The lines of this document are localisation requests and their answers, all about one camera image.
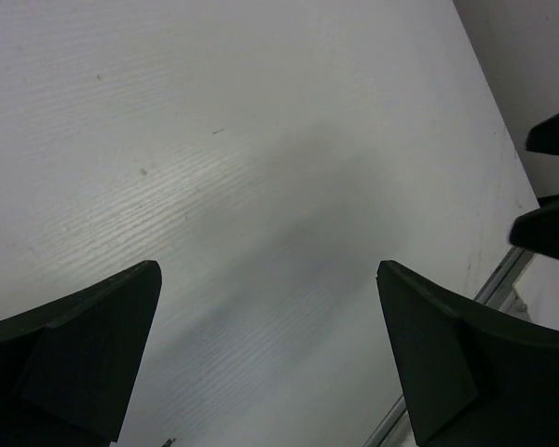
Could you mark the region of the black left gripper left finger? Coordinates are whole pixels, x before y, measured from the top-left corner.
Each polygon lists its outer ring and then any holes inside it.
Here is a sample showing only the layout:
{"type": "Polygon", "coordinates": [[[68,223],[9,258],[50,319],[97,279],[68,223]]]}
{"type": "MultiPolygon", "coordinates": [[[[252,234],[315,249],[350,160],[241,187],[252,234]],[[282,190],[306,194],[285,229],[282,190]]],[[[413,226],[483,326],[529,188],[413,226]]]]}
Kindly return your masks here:
{"type": "Polygon", "coordinates": [[[143,261],[0,320],[0,446],[116,442],[160,291],[143,261]]]}

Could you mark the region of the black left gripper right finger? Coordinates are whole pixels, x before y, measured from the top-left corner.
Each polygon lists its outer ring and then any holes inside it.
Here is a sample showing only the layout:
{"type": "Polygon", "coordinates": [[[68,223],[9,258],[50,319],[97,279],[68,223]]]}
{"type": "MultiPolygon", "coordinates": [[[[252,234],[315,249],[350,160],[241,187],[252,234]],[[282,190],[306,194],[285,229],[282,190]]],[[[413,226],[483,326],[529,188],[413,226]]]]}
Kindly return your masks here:
{"type": "Polygon", "coordinates": [[[419,446],[559,446],[559,331],[465,311],[487,379],[478,402],[419,446]]]}

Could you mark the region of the aluminium front table rail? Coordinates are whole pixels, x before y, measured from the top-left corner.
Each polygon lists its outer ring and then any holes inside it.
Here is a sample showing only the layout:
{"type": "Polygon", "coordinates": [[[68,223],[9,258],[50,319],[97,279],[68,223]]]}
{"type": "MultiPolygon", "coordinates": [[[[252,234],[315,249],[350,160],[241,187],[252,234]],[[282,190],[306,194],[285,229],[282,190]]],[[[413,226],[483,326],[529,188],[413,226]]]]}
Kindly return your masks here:
{"type": "Polygon", "coordinates": [[[383,261],[376,287],[401,395],[365,442],[382,446],[407,415],[411,432],[434,443],[485,392],[480,355],[465,311],[495,314],[534,255],[512,248],[483,286],[466,296],[395,261],[383,261]]]}

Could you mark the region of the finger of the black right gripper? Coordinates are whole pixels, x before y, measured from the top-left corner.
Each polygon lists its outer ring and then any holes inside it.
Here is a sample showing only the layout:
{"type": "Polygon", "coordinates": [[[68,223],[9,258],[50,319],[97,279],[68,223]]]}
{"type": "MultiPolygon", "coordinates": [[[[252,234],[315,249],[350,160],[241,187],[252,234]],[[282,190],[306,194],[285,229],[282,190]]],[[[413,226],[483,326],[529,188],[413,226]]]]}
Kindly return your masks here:
{"type": "Polygon", "coordinates": [[[559,156],[559,113],[529,130],[525,149],[532,153],[559,156]]]}
{"type": "Polygon", "coordinates": [[[509,241],[515,247],[559,261],[559,200],[516,218],[509,241]]]}

